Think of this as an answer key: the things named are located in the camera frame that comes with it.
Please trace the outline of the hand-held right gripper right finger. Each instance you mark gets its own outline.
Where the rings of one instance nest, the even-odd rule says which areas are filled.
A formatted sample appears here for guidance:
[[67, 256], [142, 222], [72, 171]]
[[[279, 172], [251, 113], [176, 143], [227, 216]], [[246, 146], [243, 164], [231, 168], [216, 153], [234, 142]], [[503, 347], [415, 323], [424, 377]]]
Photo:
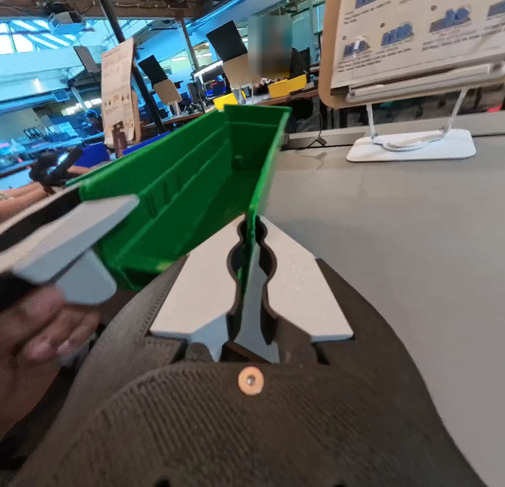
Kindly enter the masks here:
[[316, 257], [265, 216], [256, 219], [262, 288], [261, 332], [269, 345], [351, 339], [349, 322]]

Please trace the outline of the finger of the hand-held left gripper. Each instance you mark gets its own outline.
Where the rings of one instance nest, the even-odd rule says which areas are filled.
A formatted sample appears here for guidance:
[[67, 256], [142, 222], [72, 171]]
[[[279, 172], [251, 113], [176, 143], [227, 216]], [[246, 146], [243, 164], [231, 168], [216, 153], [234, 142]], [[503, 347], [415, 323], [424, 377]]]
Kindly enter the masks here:
[[11, 247], [11, 276], [35, 288], [53, 285], [73, 305], [108, 301], [117, 283], [93, 247], [138, 204], [134, 194], [84, 201]]

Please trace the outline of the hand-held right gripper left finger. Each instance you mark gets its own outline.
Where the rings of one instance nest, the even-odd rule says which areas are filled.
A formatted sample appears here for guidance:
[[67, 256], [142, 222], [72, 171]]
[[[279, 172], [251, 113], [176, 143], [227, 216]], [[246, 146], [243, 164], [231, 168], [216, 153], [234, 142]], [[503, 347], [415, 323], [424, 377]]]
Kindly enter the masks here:
[[220, 361], [240, 329], [246, 227], [243, 214], [187, 255], [150, 326], [152, 336], [202, 344]]

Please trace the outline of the green plastic storage bin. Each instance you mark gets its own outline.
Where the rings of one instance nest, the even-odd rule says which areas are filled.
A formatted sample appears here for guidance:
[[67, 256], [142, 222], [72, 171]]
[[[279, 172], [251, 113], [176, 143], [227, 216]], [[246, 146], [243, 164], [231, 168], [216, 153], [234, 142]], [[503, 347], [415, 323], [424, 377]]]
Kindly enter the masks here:
[[243, 215], [250, 256], [290, 117], [289, 107], [227, 105], [72, 181], [82, 200], [139, 199], [94, 246], [118, 287], [139, 292]]

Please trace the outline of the grey desk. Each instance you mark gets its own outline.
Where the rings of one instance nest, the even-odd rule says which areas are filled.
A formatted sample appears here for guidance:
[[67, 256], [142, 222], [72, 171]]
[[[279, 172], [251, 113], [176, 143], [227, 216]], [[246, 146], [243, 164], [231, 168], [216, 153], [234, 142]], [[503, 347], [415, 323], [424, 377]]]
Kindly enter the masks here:
[[504, 486], [504, 111], [460, 116], [465, 160], [350, 163], [363, 128], [288, 136], [266, 217], [393, 327], [447, 430]]

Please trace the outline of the person's left hand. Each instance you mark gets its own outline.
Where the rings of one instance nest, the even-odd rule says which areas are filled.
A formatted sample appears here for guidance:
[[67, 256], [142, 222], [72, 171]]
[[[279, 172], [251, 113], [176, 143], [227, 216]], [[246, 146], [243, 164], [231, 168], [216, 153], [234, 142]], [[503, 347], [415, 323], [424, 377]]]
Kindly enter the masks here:
[[37, 288], [1, 313], [1, 439], [41, 401], [60, 371], [57, 359], [96, 332], [99, 311]]

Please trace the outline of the blue plastic bin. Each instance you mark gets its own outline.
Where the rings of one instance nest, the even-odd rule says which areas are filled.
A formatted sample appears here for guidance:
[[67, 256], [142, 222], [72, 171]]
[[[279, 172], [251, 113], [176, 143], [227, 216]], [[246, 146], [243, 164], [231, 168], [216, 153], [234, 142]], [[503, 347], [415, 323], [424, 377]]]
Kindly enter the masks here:
[[111, 161], [109, 150], [103, 142], [86, 144], [81, 149], [82, 155], [75, 162], [75, 166], [92, 168]]
[[133, 153], [133, 152], [135, 152], [135, 151], [137, 151], [139, 149], [142, 149], [142, 148], [144, 148], [144, 147], [146, 147], [146, 146], [148, 146], [148, 145], [150, 145], [150, 144], [152, 144], [152, 143], [154, 143], [154, 142], [156, 142], [156, 141], [158, 141], [158, 140], [160, 140], [160, 139], [162, 139], [164, 137], [167, 137], [170, 133], [171, 133], [171, 131], [166, 131], [166, 132], [164, 132], [162, 134], [158, 134], [158, 135], [156, 135], [154, 137], [151, 137], [149, 139], [141, 141], [140, 143], [133, 144], [133, 145], [127, 147], [123, 151], [123, 156], [129, 155], [129, 154], [131, 154], [131, 153]]

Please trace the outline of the wooden document stand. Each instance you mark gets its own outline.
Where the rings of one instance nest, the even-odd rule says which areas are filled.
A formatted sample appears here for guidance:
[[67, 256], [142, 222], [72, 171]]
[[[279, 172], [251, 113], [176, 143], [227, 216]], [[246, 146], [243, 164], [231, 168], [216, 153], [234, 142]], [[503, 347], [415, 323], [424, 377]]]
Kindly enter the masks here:
[[232, 92], [239, 91], [243, 86], [251, 86], [255, 83], [255, 78], [249, 71], [248, 53], [224, 61], [222, 68]]
[[170, 79], [153, 84], [153, 88], [164, 105], [172, 107], [176, 116], [181, 115], [179, 103], [182, 97]]
[[141, 128], [141, 120], [140, 120], [140, 111], [139, 111], [139, 99], [138, 95], [133, 88], [131, 90], [131, 100], [132, 100], [132, 110], [133, 110], [133, 133], [132, 137], [127, 140], [127, 144], [129, 146], [140, 143], [142, 138], [142, 128]]

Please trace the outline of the printed instruction sheet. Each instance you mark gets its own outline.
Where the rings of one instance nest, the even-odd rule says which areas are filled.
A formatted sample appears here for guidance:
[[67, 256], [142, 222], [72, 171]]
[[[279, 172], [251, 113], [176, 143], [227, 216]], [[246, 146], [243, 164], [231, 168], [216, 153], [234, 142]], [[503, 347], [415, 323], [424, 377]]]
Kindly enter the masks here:
[[104, 143], [112, 148], [113, 127], [122, 123], [126, 142], [133, 133], [131, 100], [134, 39], [130, 37], [102, 54], [102, 120]]
[[331, 88], [504, 59], [504, 0], [340, 0]]

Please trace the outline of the instruction sheet on stand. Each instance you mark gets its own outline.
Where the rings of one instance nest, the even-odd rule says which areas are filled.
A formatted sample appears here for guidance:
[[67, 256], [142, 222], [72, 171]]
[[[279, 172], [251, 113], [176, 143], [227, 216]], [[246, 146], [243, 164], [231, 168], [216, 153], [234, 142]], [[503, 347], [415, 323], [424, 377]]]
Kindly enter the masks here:
[[[346, 159], [349, 162], [459, 160], [476, 154], [469, 130], [454, 129], [456, 117], [469, 89], [504, 82], [504, 59], [426, 71], [377, 83], [331, 88], [335, 36], [340, 0], [326, 0], [321, 39], [319, 97], [334, 109], [365, 106], [370, 136], [358, 139]], [[445, 126], [438, 130], [379, 135], [374, 126], [373, 105], [458, 91]]]

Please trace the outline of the black hanging panel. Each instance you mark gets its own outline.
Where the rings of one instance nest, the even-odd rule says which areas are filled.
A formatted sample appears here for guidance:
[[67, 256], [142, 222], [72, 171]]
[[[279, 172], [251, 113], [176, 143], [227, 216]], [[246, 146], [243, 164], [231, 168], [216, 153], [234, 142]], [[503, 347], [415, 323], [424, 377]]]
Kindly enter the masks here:
[[206, 34], [206, 38], [223, 63], [248, 52], [233, 20], [210, 31]]
[[138, 62], [138, 66], [147, 76], [152, 86], [155, 86], [168, 79], [166, 72], [163, 70], [154, 55], [148, 56]]

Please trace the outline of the long wooden workbench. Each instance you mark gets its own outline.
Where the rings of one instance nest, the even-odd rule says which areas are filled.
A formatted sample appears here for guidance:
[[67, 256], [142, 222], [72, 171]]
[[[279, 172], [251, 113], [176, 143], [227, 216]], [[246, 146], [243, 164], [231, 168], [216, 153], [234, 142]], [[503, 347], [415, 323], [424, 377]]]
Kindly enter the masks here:
[[[281, 98], [271, 98], [271, 96], [268, 94], [263, 94], [254, 98], [251, 97], [249, 99], [246, 99], [243, 106], [283, 106], [299, 99], [312, 99], [318, 96], [318, 90], [313, 87], [310, 89], [303, 89], [299, 92], [295, 92]], [[213, 106], [209, 107], [204, 112], [197, 111], [192, 114], [182, 114], [171, 118], [162, 118], [161, 123], [164, 128], [177, 124], [185, 124], [214, 110], [216, 110], [216, 108]]]

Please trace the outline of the black support post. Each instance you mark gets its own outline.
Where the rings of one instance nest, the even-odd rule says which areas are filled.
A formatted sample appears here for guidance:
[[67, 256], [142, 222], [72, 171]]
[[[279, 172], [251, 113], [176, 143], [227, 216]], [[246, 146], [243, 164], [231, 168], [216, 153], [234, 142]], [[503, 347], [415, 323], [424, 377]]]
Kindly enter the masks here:
[[[110, 0], [99, 0], [100, 6], [102, 8], [102, 11], [107, 18], [107, 20], [110, 23], [110, 26], [112, 28], [113, 34], [115, 35], [117, 41], [119, 43], [123, 43], [126, 41], [126, 38], [123, 34], [123, 31], [121, 29], [121, 26], [119, 24], [119, 20], [117, 18], [117, 15], [114, 11], [114, 8], [110, 2]], [[136, 86], [138, 87], [142, 99], [145, 101], [145, 104], [147, 105], [147, 111], [155, 124], [155, 127], [157, 129], [158, 134], [164, 133], [164, 126], [161, 121], [159, 109], [155, 103], [155, 100], [150, 93], [149, 89], [147, 88], [147, 85], [145, 84], [143, 80], [143, 76], [139, 70], [139, 67], [137, 66], [136, 60], [132, 60], [132, 75], [135, 81]]]

